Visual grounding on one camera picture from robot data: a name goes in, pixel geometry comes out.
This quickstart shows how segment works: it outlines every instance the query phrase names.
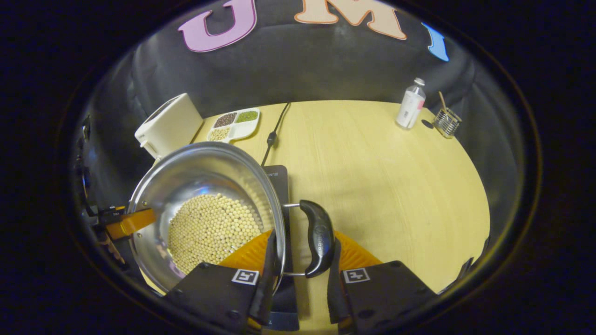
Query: black pot handle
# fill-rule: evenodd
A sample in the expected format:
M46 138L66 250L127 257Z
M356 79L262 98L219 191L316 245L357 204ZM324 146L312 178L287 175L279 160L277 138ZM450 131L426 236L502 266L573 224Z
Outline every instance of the black pot handle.
M312 260L305 273L285 273L284 275L304 275L306 278L312 278L322 274L331 266L335 251L335 235L331 219L323 207L308 200L301 200L299 204L284 205L284 207L298 206L308 217L308 246L311 248Z

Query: light wood tabletop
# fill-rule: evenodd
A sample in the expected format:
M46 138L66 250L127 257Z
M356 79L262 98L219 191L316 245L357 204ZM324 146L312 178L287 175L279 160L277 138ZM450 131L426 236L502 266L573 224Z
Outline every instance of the light wood tabletop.
M231 144L260 163L284 105L259 107L254 134ZM403 262L438 292L465 261L480 256L489 234L488 202L457 139L421 123L433 114L424 108L406 131L395 123L398 111L399 104L375 101L292 103L266 165L287 168L291 203L320 204L334 229L382 262ZM217 118L204 120L194 142L206 140ZM290 225L299 272L311 261L306 215L290 211ZM328 272L295 278L300 331L337 333L329 322L327 279Z

